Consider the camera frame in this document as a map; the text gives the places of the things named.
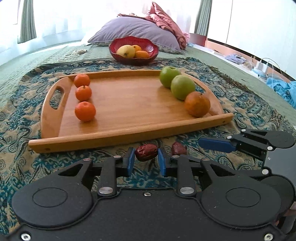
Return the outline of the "dark red date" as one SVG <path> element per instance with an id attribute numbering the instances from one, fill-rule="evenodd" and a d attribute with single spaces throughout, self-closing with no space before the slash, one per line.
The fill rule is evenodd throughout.
<path id="1" fill-rule="evenodd" d="M 149 161 L 158 155 L 158 147 L 154 144 L 145 144 L 135 150 L 135 156 L 140 162 Z"/>
<path id="2" fill-rule="evenodd" d="M 179 142 L 174 142 L 171 146 L 171 155 L 186 155 L 187 154 L 187 147 L 182 145 Z"/>

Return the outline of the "small tangerine with stem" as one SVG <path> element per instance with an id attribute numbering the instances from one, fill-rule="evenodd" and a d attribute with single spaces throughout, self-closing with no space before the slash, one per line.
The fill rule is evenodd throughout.
<path id="1" fill-rule="evenodd" d="M 79 101 L 88 101 L 92 96 L 92 90 L 87 85 L 80 86 L 76 89 L 75 96 Z"/>

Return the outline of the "green apple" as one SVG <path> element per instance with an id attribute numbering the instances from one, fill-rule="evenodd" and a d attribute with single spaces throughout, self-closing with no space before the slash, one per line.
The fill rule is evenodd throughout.
<path id="1" fill-rule="evenodd" d="M 170 88 L 172 80 L 177 75 L 181 75 L 181 72 L 178 68 L 175 68 L 172 66 L 166 66 L 161 69 L 159 74 L 159 80 L 165 88 Z"/>
<path id="2" fill-rule="evenodd" d="M 171 81 L 170 89 L 175 98 L 185 100 L 188 94 L 195 91 L 195 82 L 185 75 L 177 75 Z"/>

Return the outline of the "paisley patterned throw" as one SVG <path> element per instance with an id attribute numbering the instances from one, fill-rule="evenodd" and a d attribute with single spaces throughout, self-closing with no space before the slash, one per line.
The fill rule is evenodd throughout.
<path id="1" fill-rule="evenodd" d="M 161 69 L 165 66 L 181 68 L 200 79 L 220 100 L 223 109 L 234 114 L 231 123 L 203 131 L 187 133 L 170 138 L 154 140 L 157 146 L 170 150 L 174 142 L 183 144 L 189 155 L 210 158 L 236 170 L 254 170 L 262 162 L 240 152 L 224 154 L 199 147 L 198 138 L 203 136 L 224 138 L 236 134 L 243 128 L 277 130 L 295 134 L 295 124 L 272 108 L 262 94 L 252 90 L 217 68 L 195 58 L 159 59 L 150 66 Z M 47 176 L 84 157 L 100 162 L 112 155 L 125 154 L 126 145 L 102 149 L 37 154 L 28 146 L 31 139 L 40 137 L 40 114 L 47 91 L 62 75 L 83 72 L 123 70 L 122 64 L 113 60 L 79 61 L 66 64 L 45 64 L 28 69 L 22 68 L 11 77 L 16 85 L 3 85 L 2 96 L 7 96 L 6 105 L 1 106 L 1 234 L 7 235 L 18 227 L 11 207 L 13 195 L 24 185 Z"/>

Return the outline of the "blue cloth on floor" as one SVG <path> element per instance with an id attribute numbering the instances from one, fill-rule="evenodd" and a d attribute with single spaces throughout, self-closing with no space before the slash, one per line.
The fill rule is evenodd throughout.
<path id="1" fill-rule="evenodd" d="M 290 83 L 283 80 L 267 78 L 266 85 L 280 95 L 294 109 L 296 108 L 296 85 L 295 81 Z"/>

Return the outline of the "wooden serving tray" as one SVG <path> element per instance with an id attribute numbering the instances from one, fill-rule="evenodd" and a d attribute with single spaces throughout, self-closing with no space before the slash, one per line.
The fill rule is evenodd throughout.
<path id="1" fill-rule="evenodd" d="M 204 90 L 211 108 L 204 117 L 195 118 L 163 87 L 158 70 L 100 71 L 89 77 L 95 118 L 87 123 L 78 120 L 74 76 L 60 77 L 42 106 L 41 137 L 29 141 L 36 153 L 135 143 L 225 125 L 233 119 L 200 80 L 195 83 Z"/>

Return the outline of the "large dull orange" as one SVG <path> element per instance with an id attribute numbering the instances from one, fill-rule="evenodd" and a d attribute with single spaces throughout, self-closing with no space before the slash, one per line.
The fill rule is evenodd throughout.
<path id="1" fill-rule="evenodd" d="M 209 112 L 211 104 L 204 94 L 195 91 L 187 95 L 184 107 L 190 115 L 201 118 Z"/>

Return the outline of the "white charger on floor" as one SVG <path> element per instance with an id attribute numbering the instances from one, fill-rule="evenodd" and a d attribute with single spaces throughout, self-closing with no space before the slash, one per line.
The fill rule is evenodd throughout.
<path id="1" fill-rule="evenodd" d="M 269 64 L 271 65 L 271 74 L 268 74 Z M 261 79 L 267 80 L 268 78 L 280 79 L 275 73 L 273 64 L 279 67 L 279 65 L 270 58 L 262 58 L 256 65 L 252 68 L 252 71 Z"/>

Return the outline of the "lavender cloth on floor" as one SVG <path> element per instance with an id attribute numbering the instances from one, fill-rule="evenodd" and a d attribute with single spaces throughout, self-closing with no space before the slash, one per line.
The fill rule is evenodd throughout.
<path id="1" fill-rule="evenodd" d="M 246 59 L 238 54 L 227 55 L 225 56 L 225 59 L 238 65 L 242 65 L 246 62 Z"/>

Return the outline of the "green quilted bedspread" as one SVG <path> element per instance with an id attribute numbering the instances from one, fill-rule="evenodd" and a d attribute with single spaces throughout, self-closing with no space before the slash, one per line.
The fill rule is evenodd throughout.
<path id="1" fill-rule="evenodd" d="M 57 45 L 18 56 L 1 65 L 1 107 L 6 105 L 8 99 L 16 90 L 21 78 L 36 67 L 43 64 L 109 57 L 111 55 L 107 46 L 86 46 L 81 42 Z M 255 77 L 253 72 L 224 59 L 212 50 L 206 50 L 204 47 L 187 47 L 186 51 L 180 57 L 193 57 L 207 65 L 215 67 L 234 81 L 248 87 L 248 89 L 263 98 L 281 115 L 285 116 L 291 124 L 295 124 L 295 109 L 262 80 Z"/>

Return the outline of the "red ribbed bowl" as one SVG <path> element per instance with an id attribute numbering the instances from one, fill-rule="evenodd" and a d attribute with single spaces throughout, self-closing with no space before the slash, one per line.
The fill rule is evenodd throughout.
<path id="1" fill-rule="evenodd" d="M 159 48 L 148 39 L 128 36 L 113 40 L 109 52 L 121 64 L 143 66 L 154 61 Z"/>

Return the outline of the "green curtain right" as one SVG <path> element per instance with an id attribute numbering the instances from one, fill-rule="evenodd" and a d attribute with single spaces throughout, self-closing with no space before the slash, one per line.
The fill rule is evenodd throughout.
<path id="1" fill-rule="evenodd" d="M 207 37 L 211 8 L 212 0 L 201 0 L 194 33 Z"/>

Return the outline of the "green curtain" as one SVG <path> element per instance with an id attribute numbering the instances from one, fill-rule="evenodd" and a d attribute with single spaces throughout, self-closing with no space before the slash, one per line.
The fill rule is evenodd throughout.
<path id="1" fill-rule="evenodd" d="M 18 44 L 37 37 L 33 0 L 19 1 L 18 4 Z"/>
<path id="2" fill-rule="evenodd" d="M 207 37 L 211 8 L 212 0 L 201 0 L 194 33 Z"/>

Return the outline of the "white sheer curtain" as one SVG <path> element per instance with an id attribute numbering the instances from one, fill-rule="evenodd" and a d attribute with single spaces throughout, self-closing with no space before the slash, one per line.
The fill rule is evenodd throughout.
<path id="1" fill-rule="evenodd" d="M 37 37 L 18 44 L 19 1 L 1 1 L 1 62 L 51 45 L 88 40 L 118 14 L 145 16 L 153 1 L 33 1 Z M 194 31 L 200 1 L 154 1 L 179 26 Z"/>

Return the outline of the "green curtain left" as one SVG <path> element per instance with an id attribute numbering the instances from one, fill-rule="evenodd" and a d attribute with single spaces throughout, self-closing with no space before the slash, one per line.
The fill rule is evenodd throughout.
<path id="1" fill-rule="evenodd" d="M 37 37 L 33 0 L 19 1 L 18 4 L 18 44 Z"/>

